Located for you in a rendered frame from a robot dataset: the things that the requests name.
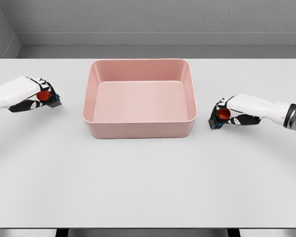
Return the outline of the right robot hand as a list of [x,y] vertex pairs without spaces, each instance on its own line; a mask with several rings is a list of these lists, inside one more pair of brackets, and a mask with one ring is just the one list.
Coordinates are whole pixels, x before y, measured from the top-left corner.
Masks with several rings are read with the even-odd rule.
[[259,116],[248,114],[246,109],[246,102],[249,101],[249,96],[238,94],[232,97],[222,98],[218,101],[215,109],[229,109],[231,116],[227,123],[232,125],[258,125],[261,121]]

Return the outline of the red button industrial switch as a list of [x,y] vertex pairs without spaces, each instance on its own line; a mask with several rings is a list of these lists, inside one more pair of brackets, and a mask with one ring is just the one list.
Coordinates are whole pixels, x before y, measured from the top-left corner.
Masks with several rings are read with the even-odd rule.
[[37,99],[43,104],[51,108],[60,106],[62,103],[56,92],[42,91],[36,94]]
[[230,119],[231,113],[229,109],[213,109],[208,120],[210,128],[220,129]]

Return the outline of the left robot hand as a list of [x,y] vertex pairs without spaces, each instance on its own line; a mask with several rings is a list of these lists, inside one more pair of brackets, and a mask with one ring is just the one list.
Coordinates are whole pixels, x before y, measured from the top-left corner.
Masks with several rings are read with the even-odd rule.
[[42,78],[20,77],[21,99],[16,104],[9,106],[8,109],[13,113],[30,111],[43,105],[36,97],[38,92],[56,92],[51,83]]

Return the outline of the pink rectangular basket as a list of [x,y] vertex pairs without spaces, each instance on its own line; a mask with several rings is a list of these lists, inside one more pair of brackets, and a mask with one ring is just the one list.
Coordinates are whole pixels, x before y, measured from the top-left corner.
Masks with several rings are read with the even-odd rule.
[[197,117],[184,59],[102,59],[89,70],[82,117],[97,139],[182,138]]

